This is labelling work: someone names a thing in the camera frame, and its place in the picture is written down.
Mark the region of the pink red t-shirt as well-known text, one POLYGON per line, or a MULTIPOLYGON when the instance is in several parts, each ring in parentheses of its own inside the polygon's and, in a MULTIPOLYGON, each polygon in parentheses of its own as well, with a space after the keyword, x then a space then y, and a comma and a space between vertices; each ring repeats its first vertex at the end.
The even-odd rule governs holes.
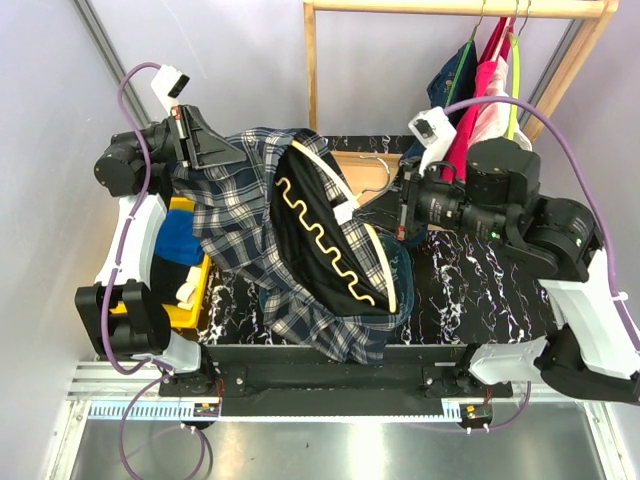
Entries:
MULTIPOLYGON (((513 22, 514 20, 511 17, 501 17, 494 28, 476 69, 473 97, 486 95, 489 82, 498 67, 498 61, 507 59, 511 47, 506 37, 508 33, 513 32, 513 22)), ((466 179, 466 158, 479 109, 479 104, 468 107, 457 125, 456 138, 446 157, 446 161, 452 164, 455 170, 450 168, 442 170, 441 179, 445 182, 451 182, 454 179, 461 181, 466 179)))

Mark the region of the navy plaid skirt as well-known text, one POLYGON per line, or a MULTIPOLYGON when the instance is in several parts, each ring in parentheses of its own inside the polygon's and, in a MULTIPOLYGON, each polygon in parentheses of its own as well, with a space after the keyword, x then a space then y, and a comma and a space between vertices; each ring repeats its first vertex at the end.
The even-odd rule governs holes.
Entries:
POLYGON ((408 319, 409 288, 386 236, 360 219, 338 220, 355 198, 326 140, 306 128, 256 127, 229 141, 237 162, 168 166, 195 205, 204 252, 264 290, 264 322, 277 335, 338 362, 381 364, 408 319))

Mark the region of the cream wavy skirt hanger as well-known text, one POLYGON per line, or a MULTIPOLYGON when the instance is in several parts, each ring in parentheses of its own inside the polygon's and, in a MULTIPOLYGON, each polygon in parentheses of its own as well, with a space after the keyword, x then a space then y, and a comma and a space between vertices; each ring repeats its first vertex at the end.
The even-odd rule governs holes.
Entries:
POLYGON ((329 154, 295 140, 279 159, 270 220, 284 266, 331 314, 398 312, 389 262, 372 226, 355 218, 356 198, 329 154))

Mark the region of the blue denim garment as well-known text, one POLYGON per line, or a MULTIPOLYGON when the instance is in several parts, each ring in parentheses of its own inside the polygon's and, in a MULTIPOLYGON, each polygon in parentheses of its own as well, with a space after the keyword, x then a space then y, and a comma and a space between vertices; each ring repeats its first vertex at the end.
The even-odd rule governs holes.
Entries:
MULTIPOLYGON (((443 109, 445 108, 445 102, 447 100, 447 96, 451 88, 451 83, 453 81, 456 67, 462 54, 464 45, 461 46, 459 50, 444 64, 441 70, 427 85, 426 93, 430 100, 431 107, 442 107, 443 109)), ((462 74, 459 79, 451 104, 467 100, 474 95, 477 67, 478 59, 474 41, 463 67, 462 74)), ((454 128, 457 129, 457 126, 465 113, 466 109, 461 109, 449 115, 449 121, 454 126, 454 128)), ((421 158, 423 152, 424 147, 418 142, 418 140, 414 140, 411 147, 406 152, 404 152, 401 159, 421 158)))

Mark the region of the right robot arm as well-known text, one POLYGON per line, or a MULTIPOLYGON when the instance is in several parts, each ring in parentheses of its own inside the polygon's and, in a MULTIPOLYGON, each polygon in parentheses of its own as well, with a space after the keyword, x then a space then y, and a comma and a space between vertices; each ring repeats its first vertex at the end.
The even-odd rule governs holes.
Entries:
POLYGON ((435 161, 424 172, 404 158, 394 180, 400 226, 489 241, 519 270, 542 284, 557 327, 504 345, 470 344, 454 384, 476 396, 499 382, 541 381, 568 397, 635 404, 639 356, 617 317, 603 269, 604 238, 588 207, 540 194, 539 156, 505 138, 472 146, 465 181, 442 181, 454 171, 435 161))

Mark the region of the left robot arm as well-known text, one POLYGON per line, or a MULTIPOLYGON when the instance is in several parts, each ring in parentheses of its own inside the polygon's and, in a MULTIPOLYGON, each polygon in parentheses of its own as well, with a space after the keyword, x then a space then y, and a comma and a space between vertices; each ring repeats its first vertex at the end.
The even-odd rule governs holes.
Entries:
POLYGON ((97 354, 153 362, 181 374, 181 384, 196 396, 214 388, 216 372, 205 365, 201 347, 172 330, 168 312, 151 290, 153 250, 172 196, 168 166, 202 172, 244 157, 193 105, 174 105, 162 122, 112 136, 94 175, 117 199, 118 221, 94 283, 75 294, 97 354))

